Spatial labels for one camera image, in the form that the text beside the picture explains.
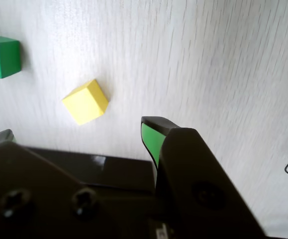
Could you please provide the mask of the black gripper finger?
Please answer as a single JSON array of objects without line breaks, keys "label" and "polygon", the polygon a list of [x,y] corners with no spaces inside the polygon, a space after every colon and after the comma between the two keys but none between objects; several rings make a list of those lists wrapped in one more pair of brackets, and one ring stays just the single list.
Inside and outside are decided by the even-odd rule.
[{"label": "black gripper finger", "polygon": [[178,239],[263,239],[254,215],[197,130],[144,116],[141,138],[156,170],[156,196]]},{"label": "black gripper finger", "polygon": [[116,239],[97,194],[0,132],[0,239]]}]

